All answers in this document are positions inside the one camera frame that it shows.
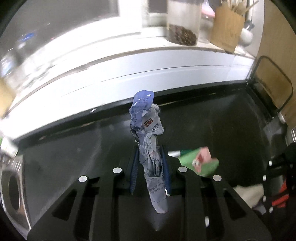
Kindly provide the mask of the white and green marker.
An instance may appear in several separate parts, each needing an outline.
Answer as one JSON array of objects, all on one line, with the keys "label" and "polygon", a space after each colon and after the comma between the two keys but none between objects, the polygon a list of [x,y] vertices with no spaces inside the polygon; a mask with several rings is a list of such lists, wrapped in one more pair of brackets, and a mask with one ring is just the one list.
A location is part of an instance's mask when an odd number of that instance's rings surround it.
[{"label": "white and green marker", "polygon": [[181,151],[181,150],[178,150],[178,151],[168,151],[168,155],[171,156],[171,157],[180,157],[182,155],[184,155],[186,152],[185,151]]}]

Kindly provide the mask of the green SpongeBob snack bag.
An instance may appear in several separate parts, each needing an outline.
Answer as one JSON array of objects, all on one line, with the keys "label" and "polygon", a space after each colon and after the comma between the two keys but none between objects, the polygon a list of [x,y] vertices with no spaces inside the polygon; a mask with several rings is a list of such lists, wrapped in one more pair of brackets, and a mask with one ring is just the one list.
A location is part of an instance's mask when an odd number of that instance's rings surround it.
[{"label": "green SpongeBob snack bag", "polygon": [[219,166],[219,160],[213,158],[208,147],[201,147],[194,150],[184,150],[186,153],[178,160],[181,166],[194,171],[197,175],[209,177],[215,173]]}]

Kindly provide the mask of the blue white wrapper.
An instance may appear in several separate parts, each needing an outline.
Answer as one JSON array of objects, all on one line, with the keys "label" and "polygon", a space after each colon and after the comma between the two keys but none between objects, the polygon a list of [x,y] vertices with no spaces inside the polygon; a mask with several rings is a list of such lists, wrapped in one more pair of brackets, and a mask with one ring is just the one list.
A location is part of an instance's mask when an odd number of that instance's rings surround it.
[{"label": "blue white wrapper", "polygon": [[157,136],[164,133],[154,92],[142,90],[134,95],[129,109],[130,130],[138,143],[139,163],[143,166],[149,197],[158,214],[168,212],[164,165]]}]

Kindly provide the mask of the steel sink with hole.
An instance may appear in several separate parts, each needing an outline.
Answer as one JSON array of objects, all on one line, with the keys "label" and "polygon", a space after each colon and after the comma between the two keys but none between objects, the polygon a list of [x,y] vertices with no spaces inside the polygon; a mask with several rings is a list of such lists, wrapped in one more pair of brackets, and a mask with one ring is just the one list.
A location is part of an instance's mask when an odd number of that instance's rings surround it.
[{"label": "steel sink with hole", "polygon": [[12,225],[27,239],[32,225],[25,199],[24,162],[22,155],[1,162],[1,202]]}]

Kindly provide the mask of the white green soap bottle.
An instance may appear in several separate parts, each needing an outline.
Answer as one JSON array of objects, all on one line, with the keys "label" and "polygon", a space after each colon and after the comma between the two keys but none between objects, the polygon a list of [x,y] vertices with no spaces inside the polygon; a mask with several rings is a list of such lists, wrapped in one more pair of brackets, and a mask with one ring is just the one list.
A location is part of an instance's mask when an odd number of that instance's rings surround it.
[{"label": "white green soap bottle", "polygon": [[15,158],[18,151],[18,147],[9,138],[1,137],[1,154]]}]

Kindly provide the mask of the glass jar with beans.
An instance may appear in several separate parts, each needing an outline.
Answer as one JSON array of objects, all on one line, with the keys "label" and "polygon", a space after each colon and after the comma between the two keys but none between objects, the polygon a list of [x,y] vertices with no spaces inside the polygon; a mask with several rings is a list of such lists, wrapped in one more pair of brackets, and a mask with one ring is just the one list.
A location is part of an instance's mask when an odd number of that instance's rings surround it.
[{"label": "glass jar with beans", "polygon": [[167,39],[182,46],[195,46],[199,37],[203,1],[167,1]]}]

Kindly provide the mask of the baby bottle pink cap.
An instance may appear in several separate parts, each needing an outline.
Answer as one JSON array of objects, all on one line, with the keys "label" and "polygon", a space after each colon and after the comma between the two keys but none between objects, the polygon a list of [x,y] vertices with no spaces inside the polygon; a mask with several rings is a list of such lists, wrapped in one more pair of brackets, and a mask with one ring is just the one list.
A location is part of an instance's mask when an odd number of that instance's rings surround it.
[{"label": "baby bottle pink cap", "polygon": [[202,4],[202,14],[200,22],[199,42],[209,43],[212,28],[214,24],[215,12],[210,7],[209,1],[206,0]]}]

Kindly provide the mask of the wooden utensil holder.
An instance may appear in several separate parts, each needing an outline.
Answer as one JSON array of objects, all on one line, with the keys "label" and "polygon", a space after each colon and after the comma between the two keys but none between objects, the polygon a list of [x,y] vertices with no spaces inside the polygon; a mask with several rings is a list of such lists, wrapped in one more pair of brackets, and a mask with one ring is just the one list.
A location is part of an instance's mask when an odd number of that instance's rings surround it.
[{"label": "wooden utensil holder", "polygon": [[245,18],[228,6],[220,6],[215,11],[210,43],[227,53],[234,53],[244,26]]}]

